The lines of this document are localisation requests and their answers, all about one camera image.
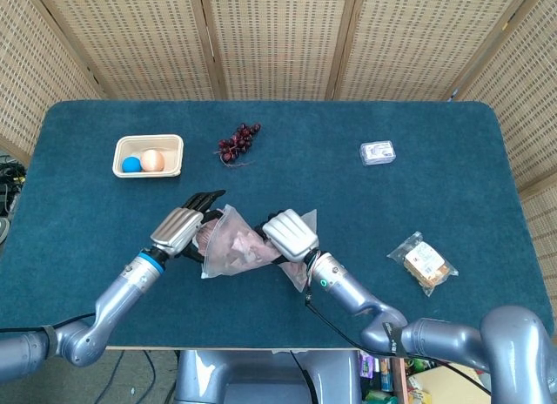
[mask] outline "red grapes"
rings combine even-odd
[[[220,160],[228,165],[233,163],[240,154],[247,153],[259,130],[261,130],[260,123],[255,123],[251,127],[242,123],[229,139],[219,140],[217,154],[220,156]]]

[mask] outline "teal tablecloth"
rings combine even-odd
[[[245,160],[213,154],[241,122],[263,130]],[[182,174],[120,179],[116,142],[177,133]],[[361,143],[393,141],[390,165],[364,167]],[[256,225],[269,212],[318,210],[321,247],[409,320],[478,326],[491,308],[520,304],[553,331],[551,308],[493,111],[477,103],[118,102],[56,104],[44,120],[0,264],[0,327],[37,326],[93,310],[95,299],[166,214],[199,191],[224,188]],[[386,255],[415,231],[460,276],[427,298]],[[188,259],[168,270],[112,345],[347,347],[304,308],[280,269],[200,278]],[[369,317],[316,305],[352,337]]]

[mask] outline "cables on floor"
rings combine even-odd
[[[180,352],[178,350],[175,350],[174,354],[176,354],[176,363],[179,364],[180,363]],[[166,398],[164,399],[164,404],[170,404],[171,399],[172,399],[172,395],[174,394],[174,391],[176,391],[176,380],[174,380],[174,382],[172,382],[171,389],[168,390],[168,394],[166,395]]]
[[[99,394],[97,399],[95,400],[95,404],[98,404],[99,402],[101,402],[101,400],[106,395],[106,392],[111,387],[112,382],[114,381],[114,376],[116,376],[116,371],[118,370],[118,367],[120,366],[120,362],[122,361],[123,357],[124,357],[124,350],[122,352],[120,352],[120,356],[118,356],[118,360],[116,361],[116,365],[114,365],[114,369],[112,369],[111,377],[108,379],[108,382],[106,383],[106,386],[104,387],[103,391],[101,391],[101,394]]]
[[[143,402],[145,397],[147,395],[149,395],[149,393],[151,392],[151,390],[155,386],[155,382],[157,382],[157,371],[155,370],[155,366],[153,365],[153,361],[151,360],[151,356],[149,356],[149,354],[147,353],[146,350],[144,350],[143,353],[144,353],[145,357],[147,358],[147,360],[149,361],[149,366],[151,367],[151,371],[153,373],[153,378],[152,378],[151,384],[149,385],[147,390],[144,392],[144,394],[141,397],[139,397],[139,400],[136,401],[136,404],[140,404],[141,402]]]
[[[3,206],[0,206],[0,215],[10,215],[15,208],[14,199],[21,192],[25,181],[25,167],[10,156],[0,156],[0,185],[3,186]]]

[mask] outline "woven room divider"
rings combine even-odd
[[[557,0],[531,0],[458,99],[497,113],[524,213],[557,310]]]
[[[114,98],[442,99],[522,0],[43,0]]]
[[[100,88],[37,0],[0,0],[0,147],[28,164],[45,111]]]

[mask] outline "plastic case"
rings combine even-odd
[[[161,152],[164,157],[164,169],[161,172],[122,171],[122,162],[128,156],[141,158],[149,149]],[[126,136],[118,140],[114,152],[112,171],[119,178],[169,178],[177,176],[182,170],[184,140],[176,134],[155,134],[147,136]]]
[[[396,159],[393,143],[390,140],[364,143],[359,147],[359,155],[364,165],[382,165]]]

